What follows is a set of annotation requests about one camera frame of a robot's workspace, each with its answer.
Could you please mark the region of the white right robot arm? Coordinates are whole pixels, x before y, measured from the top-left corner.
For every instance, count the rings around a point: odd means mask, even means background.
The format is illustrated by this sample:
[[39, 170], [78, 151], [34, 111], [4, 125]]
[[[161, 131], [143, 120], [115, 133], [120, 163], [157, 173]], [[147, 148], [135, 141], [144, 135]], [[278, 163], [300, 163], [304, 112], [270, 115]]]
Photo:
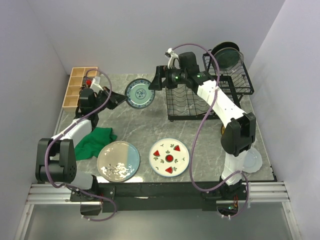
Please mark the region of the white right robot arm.
[[244, 160], [256, 139], [256, 117], [239, 108], [219, 87], [220, 73], [211, 75], [200, 71], [193, 52], [176, 54], [173, 49], [165, 53], [169, 58], [167, 65], [156, 68], [155, 77], [149, 90], [174, 89], [185, 85], [209, 105], [222, 121], [224, 132], [220, 143], [225, 151], [224, 169], [220, 176], [222, 184], [219, 193], [230, 200], [237, 194], [235, 186], [242, 180]]

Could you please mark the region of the clear glass plate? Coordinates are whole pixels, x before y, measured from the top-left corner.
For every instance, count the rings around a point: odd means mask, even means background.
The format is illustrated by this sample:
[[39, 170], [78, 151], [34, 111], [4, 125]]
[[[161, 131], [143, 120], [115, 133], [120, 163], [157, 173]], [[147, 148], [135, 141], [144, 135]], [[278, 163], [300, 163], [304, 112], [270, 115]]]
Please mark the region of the clear glass plate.
[[244, 55], [237, 50], [227, 52], [225, 55], [225, 72], [233, 74], [240, 69], [244, 63]]

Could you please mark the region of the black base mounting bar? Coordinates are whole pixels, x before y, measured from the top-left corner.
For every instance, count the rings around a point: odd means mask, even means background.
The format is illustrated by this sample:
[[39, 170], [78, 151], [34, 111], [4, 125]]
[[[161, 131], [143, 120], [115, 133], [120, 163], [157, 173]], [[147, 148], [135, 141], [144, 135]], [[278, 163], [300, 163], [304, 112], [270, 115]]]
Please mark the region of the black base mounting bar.
[[70, 201], [81, 203], [86, 216], [99, 211], [202, 210], [216, 211], [221, 202], [235, 203], [247, 197], [245, 184], [224, 184], [214, 191], [199, 191], [191, 182], [95, 183], [91, 195], [72, 191]]

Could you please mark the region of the black ceramic plate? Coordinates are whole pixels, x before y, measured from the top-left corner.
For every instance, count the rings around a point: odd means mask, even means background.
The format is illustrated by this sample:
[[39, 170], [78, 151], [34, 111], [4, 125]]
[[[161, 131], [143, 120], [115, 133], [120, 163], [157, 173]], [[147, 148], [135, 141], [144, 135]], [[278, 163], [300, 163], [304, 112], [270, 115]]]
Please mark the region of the black ceramic plate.
[[212, 50], [211, 50], [211, 54], [215, 55], [218, 51], [225, 49], [225, 48], [231, 48], [237, 51], [240, 51], [239, 46], [234, 43], [234, 42], [230, 42], [230, 41], [225, 41], [225, 42], [221, 42], [218, 45], [216, 45]]

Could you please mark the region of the watermelon pattern white plate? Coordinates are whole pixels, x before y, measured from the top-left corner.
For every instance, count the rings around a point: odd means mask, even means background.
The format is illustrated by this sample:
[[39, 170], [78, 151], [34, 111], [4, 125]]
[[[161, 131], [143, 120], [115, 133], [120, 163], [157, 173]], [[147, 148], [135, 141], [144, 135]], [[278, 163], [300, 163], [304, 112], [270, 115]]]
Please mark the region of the watermelon pattern white plate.
[[188, 168], [190, 154], [181, 141], [163, 138], [150, 148], [148, 159], [151, 168], [158, 175], [173, 178], [181, 175]]

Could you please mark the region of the pale blue scalloped plate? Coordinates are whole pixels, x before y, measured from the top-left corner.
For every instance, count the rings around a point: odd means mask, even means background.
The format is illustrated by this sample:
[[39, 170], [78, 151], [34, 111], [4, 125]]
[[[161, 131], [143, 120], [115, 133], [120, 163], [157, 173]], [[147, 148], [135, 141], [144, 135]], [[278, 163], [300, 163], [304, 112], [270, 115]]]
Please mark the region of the pale blue scalloped plate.
[[256, 173], [263, 165], [263, 160], [260, 152], [251, 147], [245, 156], [242, 170], [246, 173]]

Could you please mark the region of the beige and blue plate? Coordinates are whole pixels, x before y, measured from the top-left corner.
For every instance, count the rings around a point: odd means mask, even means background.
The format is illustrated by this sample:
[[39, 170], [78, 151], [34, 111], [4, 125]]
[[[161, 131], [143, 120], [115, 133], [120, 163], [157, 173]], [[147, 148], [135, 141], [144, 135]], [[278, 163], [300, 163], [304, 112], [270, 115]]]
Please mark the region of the beige and blue plate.
[[132, 178], [140, 166], [137, 148], [126, 141], [115, 141], [105, 146], [97, 157], [99, 174], [113, 183]]

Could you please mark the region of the green cloth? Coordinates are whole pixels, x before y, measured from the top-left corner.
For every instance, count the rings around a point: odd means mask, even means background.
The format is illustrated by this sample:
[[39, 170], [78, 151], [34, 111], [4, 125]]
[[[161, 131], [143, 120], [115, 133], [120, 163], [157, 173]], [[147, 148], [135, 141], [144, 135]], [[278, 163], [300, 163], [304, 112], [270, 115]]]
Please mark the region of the green cloth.
[[116, 141], [117, 137], [112, 128], [96, 127], [76, 145], [74, 149], [76, 161], [97, 158], [101, 150]]

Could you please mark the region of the yellow patterned glass plate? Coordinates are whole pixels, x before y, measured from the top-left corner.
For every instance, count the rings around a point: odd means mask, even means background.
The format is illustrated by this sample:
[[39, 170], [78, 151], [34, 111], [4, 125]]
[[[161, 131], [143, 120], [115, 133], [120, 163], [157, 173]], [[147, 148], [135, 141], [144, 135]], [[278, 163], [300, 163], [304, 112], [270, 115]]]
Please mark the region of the yellow patterned glass plate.
[[221, 128], [220, 128], [220, 134], [223, 136], [224, 132], [225, 132], [225, 126], [222, 125]]

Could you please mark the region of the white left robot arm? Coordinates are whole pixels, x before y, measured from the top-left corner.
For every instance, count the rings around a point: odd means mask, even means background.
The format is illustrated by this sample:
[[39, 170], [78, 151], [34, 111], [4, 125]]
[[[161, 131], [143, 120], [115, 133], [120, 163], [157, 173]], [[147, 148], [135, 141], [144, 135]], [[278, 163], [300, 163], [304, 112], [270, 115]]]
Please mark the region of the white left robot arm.
[[99, 121], [98, 114], [104, 109], [113, 110], [127, 97], [102, 87], [99, 92], [85, 87], [80, 90], [75, 117], [61, 133], [42, 138], [37, 145], [35, 177], [41, 183], [50, 183], [55, 188], [69, 185], [82, 189], [88, 201], [96, 200], [100, 188], [94, 185], [95, 177], [77, 170], [75, 145], [91, 133]]

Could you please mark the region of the light blue patterned plate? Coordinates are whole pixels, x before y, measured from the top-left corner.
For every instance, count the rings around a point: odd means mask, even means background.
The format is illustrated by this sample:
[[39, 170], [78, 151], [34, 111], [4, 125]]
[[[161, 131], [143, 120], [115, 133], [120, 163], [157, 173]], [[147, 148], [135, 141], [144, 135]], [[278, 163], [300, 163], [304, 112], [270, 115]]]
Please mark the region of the light blue patterned plate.
[[155, 91], [150, 90], [151, 82], [145, 78], [131, 81], [124, 92], [127, 104], [134, 109], [144, 109], [150, 106], [155, 99]]

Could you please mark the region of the wooden compartment box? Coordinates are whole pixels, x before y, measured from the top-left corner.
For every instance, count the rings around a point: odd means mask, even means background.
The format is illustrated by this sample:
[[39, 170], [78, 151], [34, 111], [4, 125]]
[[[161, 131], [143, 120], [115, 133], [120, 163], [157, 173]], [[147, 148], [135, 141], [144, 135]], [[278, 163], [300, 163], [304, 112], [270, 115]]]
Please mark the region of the wooden compartment box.
[[75, 112], [77, 106], [78, 106], [78, 101], [79, 101], [79, 96], [80, 96], [80, 90], [83, 85], [83, 79], [86, 75], [86, 72], [90, 69], [94, 69], [90, 71], [87, 76], [92, 79], [95, 77], [98, 72], [98, 67], [97, 66], [86, 66], [86, 67], [73, 67], [68, 85], [65, 91], [65, 96], [62, 104], [62, 109], [67, 112], [67, 113], [72, 113]]

